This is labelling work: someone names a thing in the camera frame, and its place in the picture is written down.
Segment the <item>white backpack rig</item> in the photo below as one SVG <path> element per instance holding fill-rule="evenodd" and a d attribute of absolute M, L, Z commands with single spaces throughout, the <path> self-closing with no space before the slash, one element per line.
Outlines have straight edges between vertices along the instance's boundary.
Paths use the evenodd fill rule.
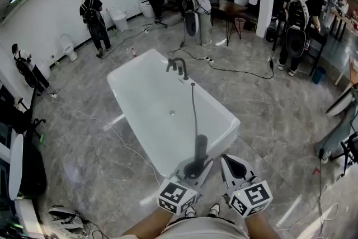
<path fill-rule="evenodd" d="M 84 224 L 79 213 L 62 205 L 52 206 L 48 213 L 51 215 L 53 227 L 66 236 L 80 238 L 84 234 Z"/>
<path fill-rule="evenodd" d="M 199 30 L 199 16 L 197 13 L 199 0 L 182 0 L 182 6 L 185 12 L 185 28 L 190 36 L 195 36 Z"/>
<path fill-rule="evenodd" d="M 286 48 L 293 58 L 301 57 L 306 45 L 305 30 L 310 14 L 307 0 L 291 0 L 286 6 Z"/>
<path fill-rule="evenodd" d="M 353 102 L 353 88 L 351 87 L 349 90 L 344 92 L 338 100 L 336 100 L 326 111 L 326 115 L 328 116 L 336 116 L 344 111 L 350 103 Z"/>

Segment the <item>white bathtub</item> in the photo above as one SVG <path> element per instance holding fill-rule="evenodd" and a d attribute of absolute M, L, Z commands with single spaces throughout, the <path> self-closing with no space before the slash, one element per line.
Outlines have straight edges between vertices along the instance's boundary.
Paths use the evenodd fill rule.
<path fill-rule="evenodd" d="M 169 178 L 180 162 L 194 158 L 196 135 L 207 136 L 206 153 L 216 158 L 237 139 L 241 122 L 191 78 L 166 72 L 167 64 L 151 49 L 113 70 L 107 81 L 152 164 Z"/>

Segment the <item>person's right forearm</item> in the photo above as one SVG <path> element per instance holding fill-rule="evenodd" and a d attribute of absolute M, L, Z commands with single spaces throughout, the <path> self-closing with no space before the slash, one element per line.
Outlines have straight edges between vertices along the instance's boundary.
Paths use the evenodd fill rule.
<path fill-rule="evenodd" d="M 244 221 L 249 239 L 281 239 L 261 213 L 246 217 Z"/>

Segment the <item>dark wooden table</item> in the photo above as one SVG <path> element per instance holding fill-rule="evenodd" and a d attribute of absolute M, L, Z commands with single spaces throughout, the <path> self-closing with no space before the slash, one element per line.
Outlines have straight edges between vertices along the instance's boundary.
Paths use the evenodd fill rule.
<path fill-rule="evenodd" d="M 233 30 L 239 36 L 239 39 L 242 38 L 242 32 L 238 32 L 235 27 L 234 19 L 237 17 L 244 18 L 242 16 L 243 12 L 246 12 L 248 8 L 246 6 L 236 4 L 227 0 L 218 0 L 217 4 L 213 5 L 211 8 L 211 25 L 214 25 L 214 19 L 220 18 L 225 21 L 225 30 L 226 30 L 226 46 L 229 45 L 230 38 Z"/>

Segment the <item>white toilet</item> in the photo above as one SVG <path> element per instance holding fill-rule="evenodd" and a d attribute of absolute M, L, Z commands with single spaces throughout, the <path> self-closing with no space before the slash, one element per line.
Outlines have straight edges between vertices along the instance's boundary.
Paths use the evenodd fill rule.
<path fill-rule="evenodd" d="M 62 46 L 64 54 L 70 59 L 71 62 L 77 60 L 78 55 L 74 51 L 74 44 L 68 34 L 63 34 L 60 37 L 60 44 Z"/>
<path fill-rule="evenodd" d="M 138 0 L 138 1 L 139 1 L 139 8 L 140 8 L 143 16 L 145 16 L 147 18 L 155 17 L 155 13 L 154 13 L 152 6 L 150 5 L 148 0 Z"/>
<path fill-rule="evenodd" d="M 107 13 L 118 31 L 124 32 L 128 29 L 125 11 L 122 11 L 119 7 L 113 7 L 107 10 Z"/>

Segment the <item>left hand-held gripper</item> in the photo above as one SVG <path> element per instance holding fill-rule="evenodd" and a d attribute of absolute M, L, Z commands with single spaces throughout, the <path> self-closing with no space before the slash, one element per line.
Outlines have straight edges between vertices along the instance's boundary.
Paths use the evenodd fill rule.
<path fill-rule="evenodd" d="M 196 185 L 203 185 L 212 169 L 214 160 L 204 164 L 204 168 L 196 179 Z M 201 190 L 189 185 L 193 176 L 193 160 L 185 160 L 178 164 L 170 175 L 164 179 L 157 192 L 158 207 L 174 215 L 181 215 L 189 207 L 193 207 L 202 197 Z"/>

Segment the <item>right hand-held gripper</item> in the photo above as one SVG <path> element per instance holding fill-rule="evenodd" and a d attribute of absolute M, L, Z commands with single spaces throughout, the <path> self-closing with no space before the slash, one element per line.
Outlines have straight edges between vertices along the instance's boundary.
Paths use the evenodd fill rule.
<path fill-rule="evenodd" d="M 227 185 L 223 195 L 225 202 L 242 218 L 250 217 L 267 208 L 273 200 L 267 181 L 254 176 L 253 168 L 246 160 L 230 154 L 220 156 L 222 176 Z"/>

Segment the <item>person's right shoe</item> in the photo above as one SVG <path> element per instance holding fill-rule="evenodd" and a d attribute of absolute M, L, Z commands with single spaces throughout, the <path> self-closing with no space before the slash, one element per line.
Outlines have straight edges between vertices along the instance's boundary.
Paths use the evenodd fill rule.
<path fill-rule="evenodd" d="M 219 214 L 220 214 L 220 204 L 215 203 L 210 207 L 207 217 L 218 218 Z"/>

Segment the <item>black curved faucet spout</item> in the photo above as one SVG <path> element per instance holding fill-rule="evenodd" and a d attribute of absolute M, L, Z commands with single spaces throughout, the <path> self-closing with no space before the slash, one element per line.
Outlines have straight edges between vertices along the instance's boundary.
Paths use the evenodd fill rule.
<path fill-rule="evenodd" d="M 172 68 L 173 70 L 173 63 L 176 62 L 177 64 L 177 71 L 178 71 L 178 67 L 182 67 L 183 68 L 183 79 L 184 80 L 188 80 L 189 79 L 189 76 L 187 74 L 187 68 L 186 68 L 186 62 L 184 61 L 183 58 L 174 58 L 174 59 L 171 59 L 171 58 L 168 58 L 168 64 L 167 64 L 167 67 L 166 67 L 166 72 L 169 72 L 169 70 Z"/>

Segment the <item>blue waste bin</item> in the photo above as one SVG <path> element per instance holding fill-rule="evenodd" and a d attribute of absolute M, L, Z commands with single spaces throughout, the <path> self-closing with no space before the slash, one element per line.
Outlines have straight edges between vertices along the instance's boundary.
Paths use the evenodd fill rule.
<path fill-rule="evenodd" d="M 326 70 L 323 67 L 318 66 L 313 73 L 312 82 L 317 85 L 325 75 Z"/>

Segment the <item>pink waste bin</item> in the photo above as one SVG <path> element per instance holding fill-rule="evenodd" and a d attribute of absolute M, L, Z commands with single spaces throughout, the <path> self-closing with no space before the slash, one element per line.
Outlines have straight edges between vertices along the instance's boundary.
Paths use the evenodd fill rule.
<path fill-rule="evenodd" d="M 244 18 L 237 17 L 234 19 L 234 24 L 235 24 L 235 27 L 238 30 L 238 32 L 243 31 L 245 23 L 246 23 L 246 20 Z"/>

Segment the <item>black office chair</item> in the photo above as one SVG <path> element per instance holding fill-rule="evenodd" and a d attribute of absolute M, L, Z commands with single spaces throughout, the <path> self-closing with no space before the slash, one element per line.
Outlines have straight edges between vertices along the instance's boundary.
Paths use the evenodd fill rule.
<path fill-rule="evenodd" d="M 36 131 L 36 128 L 41 123 L 46 123 L 46 120 L 33 117 L 36 95 L 37 89 L 34 88 L 29 108 L 27 108 L 23 103 L 23 98 L 20 98 L 18 100 L 17 104 L 21 105 L 25 109 L 25 111 L 21 111 L 15 107 L 15 119 L 13 128 L 17 133 L 25 134 L 28 138 L 31 137 L 33 133 L 35 133 L 40 139 L 41 134 Z"/>

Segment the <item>person's white shirt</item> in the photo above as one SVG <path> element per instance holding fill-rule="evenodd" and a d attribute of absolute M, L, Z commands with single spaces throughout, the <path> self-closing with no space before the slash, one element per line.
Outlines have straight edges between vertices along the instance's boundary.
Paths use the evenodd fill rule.
<path fill-rule="evenodd" d="M 156 239 L 249 239 L 242 228 L 220 218 L 184 219 L 166 227 Z"/>

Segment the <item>person's left forearm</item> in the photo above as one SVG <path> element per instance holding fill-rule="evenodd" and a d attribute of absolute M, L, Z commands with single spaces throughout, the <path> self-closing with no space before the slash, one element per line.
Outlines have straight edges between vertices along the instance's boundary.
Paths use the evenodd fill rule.
<path fill-rule="evenodd" d="M 133 235 L 138 239 L 155 239 L 165 229 L 173 214 L 162 208 L 156 209 L 142 221 L 125 231 L 122 236 Z"/>

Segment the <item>black shower head with hose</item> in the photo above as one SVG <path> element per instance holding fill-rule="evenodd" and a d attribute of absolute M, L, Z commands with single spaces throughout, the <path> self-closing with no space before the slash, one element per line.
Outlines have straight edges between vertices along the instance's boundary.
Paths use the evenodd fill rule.
<path fill-rule="evenodd" d="M 208 138 L 203 134 L 199 134 L 195 139 L 195 158 L 194 164 L 197 170 L 201 170 L 207 159 L 206 149 L 208 146 Z"/>

